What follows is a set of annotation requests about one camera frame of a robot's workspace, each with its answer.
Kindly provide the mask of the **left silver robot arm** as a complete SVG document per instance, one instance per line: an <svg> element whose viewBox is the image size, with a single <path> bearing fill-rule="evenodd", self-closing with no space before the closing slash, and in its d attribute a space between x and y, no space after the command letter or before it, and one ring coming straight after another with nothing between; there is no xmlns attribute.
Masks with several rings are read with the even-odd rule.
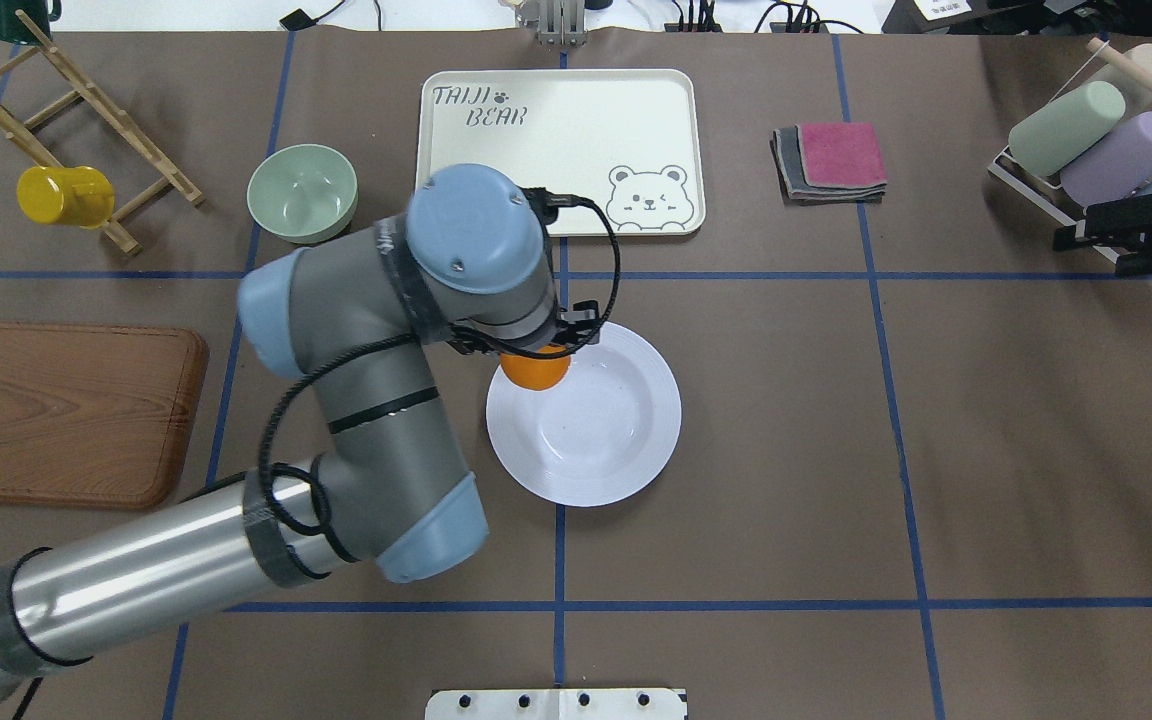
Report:
<svg viewBox="0 0 1152 720"><path fill-rule="evenodd" d="M403 213L300 249L238 285L238 323L291 379L247 473L146 518L0 566L0 703L96 653L372 560L429 579L488 537L426 359L562 361L598 340L614 301L563 306L550 258L562 209L480 164L440 169Z"/></svg>

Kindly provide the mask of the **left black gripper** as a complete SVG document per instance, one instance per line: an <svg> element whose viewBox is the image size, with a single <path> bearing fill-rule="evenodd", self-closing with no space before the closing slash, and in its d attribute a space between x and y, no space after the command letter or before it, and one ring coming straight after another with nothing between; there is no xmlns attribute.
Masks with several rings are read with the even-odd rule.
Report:
<svg viewBox="0 0 1152 720"><path fill-rule="evenodd" d="M573 306L562 306L558 301L547 306L538 306L535 313L521 320L524 333L518 338L505 338L507 331L518 325L490 325L472 319L450 324L450 344L460 354L499 354L544 359L544 357L568 357L588 344L599 341L602 332L602 313L599 302L586 300Z"/></svg>

